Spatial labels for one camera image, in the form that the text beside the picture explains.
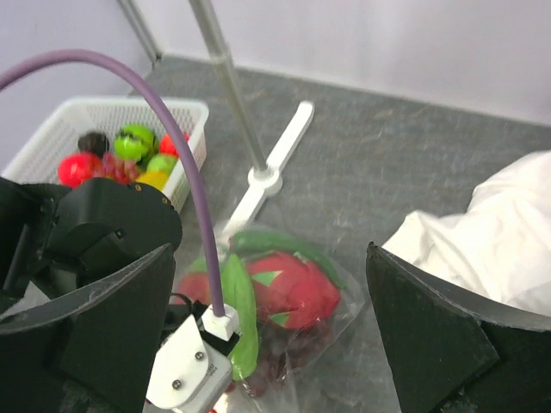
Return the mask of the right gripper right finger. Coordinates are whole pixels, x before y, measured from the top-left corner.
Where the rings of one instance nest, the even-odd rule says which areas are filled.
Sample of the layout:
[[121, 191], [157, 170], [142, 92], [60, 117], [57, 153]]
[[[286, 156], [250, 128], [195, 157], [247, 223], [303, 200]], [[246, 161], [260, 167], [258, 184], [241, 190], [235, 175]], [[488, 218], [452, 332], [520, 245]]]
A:
[[548, 412], [550, 319], [370, 243], [366, 276], [404, 412]]

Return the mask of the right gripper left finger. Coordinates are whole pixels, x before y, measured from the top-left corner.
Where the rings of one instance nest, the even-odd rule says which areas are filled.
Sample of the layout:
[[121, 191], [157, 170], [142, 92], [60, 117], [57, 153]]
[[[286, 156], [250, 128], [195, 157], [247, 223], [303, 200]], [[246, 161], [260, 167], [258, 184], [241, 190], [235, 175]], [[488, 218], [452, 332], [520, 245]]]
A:
[[173, 249], [1, 320], [3, 412], [140, 412], [160, 344]]

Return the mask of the red yellow apple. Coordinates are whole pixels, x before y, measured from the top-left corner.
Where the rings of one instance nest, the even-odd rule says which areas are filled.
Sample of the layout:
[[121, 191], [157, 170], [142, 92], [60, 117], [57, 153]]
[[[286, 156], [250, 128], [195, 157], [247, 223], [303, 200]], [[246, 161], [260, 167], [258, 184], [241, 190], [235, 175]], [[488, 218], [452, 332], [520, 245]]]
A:
[[204, 305], [211, 305], [209, 279], [206, 272], [194, 272], [183, 276], [176, 291], [191, 301], [199, 301]]

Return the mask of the green pepper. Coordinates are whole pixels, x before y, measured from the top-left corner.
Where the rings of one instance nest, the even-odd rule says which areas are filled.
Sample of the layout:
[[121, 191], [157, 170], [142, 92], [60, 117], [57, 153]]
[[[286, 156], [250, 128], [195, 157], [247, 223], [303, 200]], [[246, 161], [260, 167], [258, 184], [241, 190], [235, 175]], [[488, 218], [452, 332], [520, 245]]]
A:
[[345, 284], [312, 244], [277, 231], [239, 231], [220, 275], [242, 332], [230, 353], [234, 380], [274, 370], [279, 361], [299, 369], [333, 341]]

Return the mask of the clear zip top bag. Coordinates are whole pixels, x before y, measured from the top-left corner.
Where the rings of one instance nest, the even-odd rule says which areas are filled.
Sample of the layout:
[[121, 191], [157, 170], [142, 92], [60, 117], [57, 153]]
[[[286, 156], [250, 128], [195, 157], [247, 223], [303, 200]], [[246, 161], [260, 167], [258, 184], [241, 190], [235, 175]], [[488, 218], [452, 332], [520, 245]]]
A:
[[355, 278], [321, 248], [260, 225], [218, 234], [225, 302], [242, 335], [229, 354], [232, 381], [213, 412], [298, 412], [297, 379], [357, 317]]

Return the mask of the pink dragon fruit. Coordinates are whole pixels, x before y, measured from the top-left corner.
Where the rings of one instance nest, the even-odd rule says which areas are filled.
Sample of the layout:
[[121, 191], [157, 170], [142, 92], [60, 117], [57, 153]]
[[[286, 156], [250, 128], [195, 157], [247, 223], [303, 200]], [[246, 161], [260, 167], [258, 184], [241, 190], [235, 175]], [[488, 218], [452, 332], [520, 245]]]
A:
[[305, 330], [326, 320], [338, 307], [341, 294], [317, 264], [274, 250], [249, 260], [257, 316], [283, 329]]

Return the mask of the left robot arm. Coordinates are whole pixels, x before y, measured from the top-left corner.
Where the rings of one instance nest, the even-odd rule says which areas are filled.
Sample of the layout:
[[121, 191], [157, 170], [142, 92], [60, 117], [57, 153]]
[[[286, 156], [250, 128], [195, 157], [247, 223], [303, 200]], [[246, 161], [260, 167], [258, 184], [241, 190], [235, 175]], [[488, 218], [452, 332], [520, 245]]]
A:
[[76, 188], [1, 180], [1, 310], [29, 284], [55, 299], [152, 250], [176, 249], [178, 211], [160, 190], [91, 178]]

